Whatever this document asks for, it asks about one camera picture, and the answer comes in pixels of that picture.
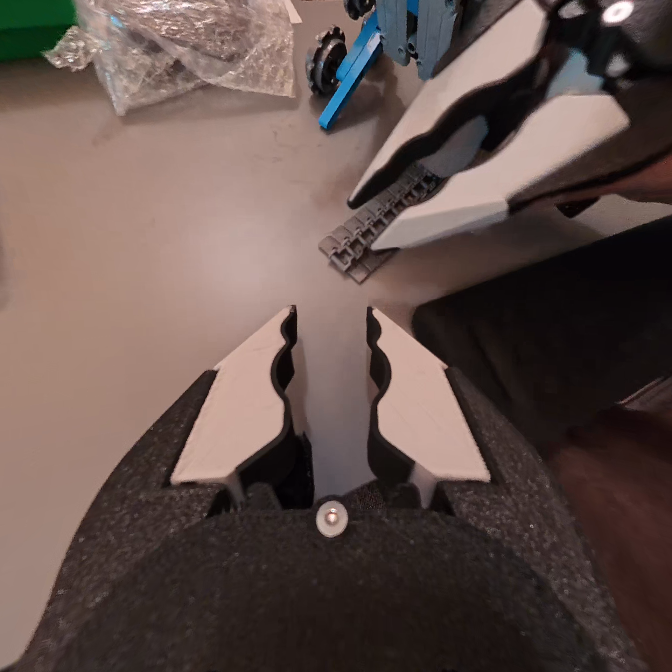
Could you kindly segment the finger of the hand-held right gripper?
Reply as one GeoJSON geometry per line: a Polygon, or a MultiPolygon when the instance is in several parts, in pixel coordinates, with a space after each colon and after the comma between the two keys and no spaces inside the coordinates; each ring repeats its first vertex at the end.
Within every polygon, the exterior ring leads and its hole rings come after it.
{"type": "Polygon", "coordinates": [[[608,94],[556,96],[522,124],[492,158],[452,176],[434,197],[404,210],[372,250],[417,247],[504,221],[524,189],[629,126],[608,94]]]}
{"type": "Polygon", "coordinates": [[[419,90],[348,197],[350,208],[365,204],[410,165],[439,151],[467,122],[494,109],[538,56],[552,1],[471,5],[433,77],[419,90]]]}

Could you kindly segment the person's right hand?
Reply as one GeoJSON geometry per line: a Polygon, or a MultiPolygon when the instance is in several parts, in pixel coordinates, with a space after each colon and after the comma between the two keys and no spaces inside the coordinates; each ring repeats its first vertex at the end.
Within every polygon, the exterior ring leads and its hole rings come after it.
{"type": "Polygon", "coordinates": [[[640,203],[671,205],[671,154],[641,171],[609,185],[606,196],[640,203]]]}

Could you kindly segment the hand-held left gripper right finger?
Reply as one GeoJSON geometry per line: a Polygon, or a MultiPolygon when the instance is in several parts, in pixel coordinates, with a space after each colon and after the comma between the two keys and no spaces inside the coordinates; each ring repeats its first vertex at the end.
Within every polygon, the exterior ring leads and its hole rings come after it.
{"type": "Polygon", "coordinates": [[[378,403],[383,439],[437,481],[489,483],[491,473],[448,379],[448,366],[378,308],[375,344],[391,379],[378,403]]]}

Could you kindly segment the green plastic bin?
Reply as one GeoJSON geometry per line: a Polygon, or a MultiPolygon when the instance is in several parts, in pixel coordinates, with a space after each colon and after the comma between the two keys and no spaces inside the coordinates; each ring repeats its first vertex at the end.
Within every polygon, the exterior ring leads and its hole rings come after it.
{"type": "Polygon", "coordinates": [[[41,57],[76,24],[72,1],[1,1],[1,62],[41,57]]]}

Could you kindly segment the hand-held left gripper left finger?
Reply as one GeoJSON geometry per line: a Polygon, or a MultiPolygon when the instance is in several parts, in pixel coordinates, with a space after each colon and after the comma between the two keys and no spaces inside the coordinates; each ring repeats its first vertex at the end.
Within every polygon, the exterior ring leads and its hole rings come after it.
{"type": "Polygon", "coordinates": [[[295,318],[295,306],[283,307],[217,363],[171,484],[233,483],[250,459],[281,436],[286,404],[273,374],[296,341],[287,330],[295,318]]]}

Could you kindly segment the grey desk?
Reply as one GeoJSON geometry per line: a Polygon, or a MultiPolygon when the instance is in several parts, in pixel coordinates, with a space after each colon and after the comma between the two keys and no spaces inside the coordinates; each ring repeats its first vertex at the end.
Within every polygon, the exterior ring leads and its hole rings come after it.
{"type": "Polygon", "coordinates": [[[72,537],[135,442],[203,373],[298,309],[294,426],[315,493],[372,478],[368,306],[415,307],[671,213],[602,199],[401,251],[362,285],[319,251],[421,85],[382,60],[331,134],[305,55],[340,2],[295,2],[296,96],[203,87],[117,116],[93,68],[1,65],[1,667],[21,657],[72,537]]]}

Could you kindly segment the black perforated pad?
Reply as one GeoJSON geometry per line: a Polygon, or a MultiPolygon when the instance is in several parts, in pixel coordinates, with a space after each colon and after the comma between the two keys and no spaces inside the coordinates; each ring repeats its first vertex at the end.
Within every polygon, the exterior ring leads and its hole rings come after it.
{"type": "Polygon", "coordinates": [[[671,376],[671,217],[419,306],[416,340],[535,446],[671,376]]]}

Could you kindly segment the blue toy robot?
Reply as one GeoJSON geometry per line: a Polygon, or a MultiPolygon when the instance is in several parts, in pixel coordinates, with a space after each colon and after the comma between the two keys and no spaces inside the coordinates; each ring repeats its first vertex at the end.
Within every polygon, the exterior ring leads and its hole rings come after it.
{"type": "Polygon", "coordinates": [[[374,64],[387,56],[406,67],[416,63],[420,80],[432,77],[435,65],[459,31],[466,1],[344,1],[352,20],[362,20],[352,47],[345,33],[332,26],[316,37],[307,52],[307,84],[329,101],[318,119],[329,131],[374,64]]]}

